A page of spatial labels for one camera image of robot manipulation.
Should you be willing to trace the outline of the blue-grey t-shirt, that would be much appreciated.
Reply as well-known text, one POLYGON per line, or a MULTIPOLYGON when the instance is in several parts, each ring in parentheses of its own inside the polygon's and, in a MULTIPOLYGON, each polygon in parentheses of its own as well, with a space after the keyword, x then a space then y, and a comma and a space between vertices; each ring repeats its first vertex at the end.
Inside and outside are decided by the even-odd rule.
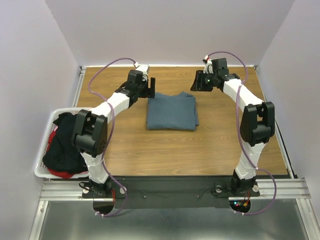
POLYGON ((184 91, 177 95, 157 92, 148 99, 146 126, 148 130, 195 131, 199 126, 196 98, 184 91))

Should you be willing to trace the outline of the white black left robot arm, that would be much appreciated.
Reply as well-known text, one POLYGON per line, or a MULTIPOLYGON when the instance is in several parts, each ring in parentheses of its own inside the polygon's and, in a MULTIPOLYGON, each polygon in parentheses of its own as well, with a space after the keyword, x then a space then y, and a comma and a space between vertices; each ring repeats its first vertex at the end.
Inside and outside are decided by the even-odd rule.
POLYGON ((71 143, 84 159, 88 170, 88 183, 81 188, 100 198, 111 193, 112 184, 104 165, 104 154, 111 141, 115 127, 115 117, 120 112, 130 108, 139 98, 154 98, 156 79, 143 80, 139 77, 129 77, 103 103, 90 110, 81 109, 75 120, 71 143), (113 122, 108 131, 108 124, 113 122))

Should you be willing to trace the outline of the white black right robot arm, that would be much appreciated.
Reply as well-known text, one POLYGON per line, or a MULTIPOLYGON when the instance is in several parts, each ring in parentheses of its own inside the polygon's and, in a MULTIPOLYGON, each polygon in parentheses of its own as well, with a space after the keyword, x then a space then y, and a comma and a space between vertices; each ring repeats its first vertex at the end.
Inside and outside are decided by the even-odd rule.
POLYGON ((193 92, 220 89, 236 103, 236 127, 241 155, 235 168, 230 189, 235 195, 252 190, 262 150, 275 134, 275 106, 265 102, 246 88, 235 74, 205 73, 197 70, 190 88, 193 92))

